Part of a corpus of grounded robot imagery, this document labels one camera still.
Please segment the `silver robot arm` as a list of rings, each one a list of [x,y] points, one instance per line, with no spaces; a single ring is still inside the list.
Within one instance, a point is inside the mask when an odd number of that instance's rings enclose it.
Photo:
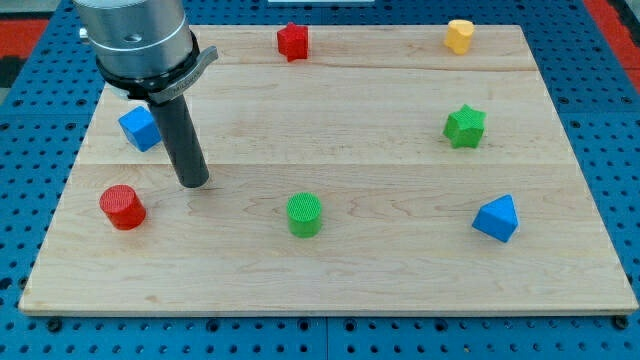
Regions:
[[[181,96],[218,59],[200,49],[180,0],[75,0],[81,38],[103,78],[129,99],[162,104]]]

